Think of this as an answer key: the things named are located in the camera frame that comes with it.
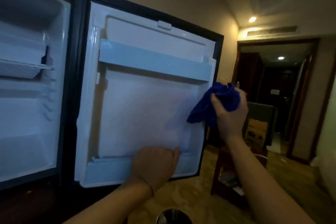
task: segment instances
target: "patterned carpet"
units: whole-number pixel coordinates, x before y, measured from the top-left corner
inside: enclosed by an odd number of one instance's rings
[[[199,177],[165,184],[154,198],[129,216],[128,223],[155,223],[157,216],[169,208],[182,210],[194,224],[255,223],[250,211],[210,195],[217,155],[217,148],[206,146]],[[316,171],[312,167],[269,152],[267,170],[317,224],[336,223],[335,204],[328,193],[315,184]]]

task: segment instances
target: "ceiling light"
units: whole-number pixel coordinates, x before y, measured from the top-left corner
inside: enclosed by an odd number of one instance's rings
[[[257,19],[257,17],[251,17],[250,19],[249,19],[249,22],[255,22],[255,20]]]

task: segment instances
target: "refrigerator door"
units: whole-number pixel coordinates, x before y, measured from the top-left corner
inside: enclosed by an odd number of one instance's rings
[[[70,0],[0,0],[0,189],[60,173]]]
[[[143,146],[180,146],[173,178],[198,175],[205,125],[186,120],[216,80],[223,36],[124,0],[80,7],[75,180],[120,184]]]

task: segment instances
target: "blue cloth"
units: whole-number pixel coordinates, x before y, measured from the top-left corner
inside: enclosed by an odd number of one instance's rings
[[[203,98],[191,111],[187,122],[198,123],[205,120],[206,124],[211,128],[217,127],[216,113],[210,101],[211,94],[214,93],[221,101],[226,111],[232,112],[238,108],[240,103],[239,92],[235,90],[232,83],[223,85],[220,82],[215,84],[207,90]]]

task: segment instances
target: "hand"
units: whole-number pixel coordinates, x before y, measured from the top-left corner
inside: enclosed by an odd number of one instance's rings
[[[131,176],[144,179],[156,191],[174,174],[179,156],[179,147],[174,151],[163,147],[144,147],[133,159]]]
[[[224,109],[215,94],[211,95],[211,103],[217,116],[218,130],[224,141],[235,137],[242,137],[243,125],[248,112],[246,93],[239,89],[236,90],[239,91],[240,103],[238,108],[232,112]]]

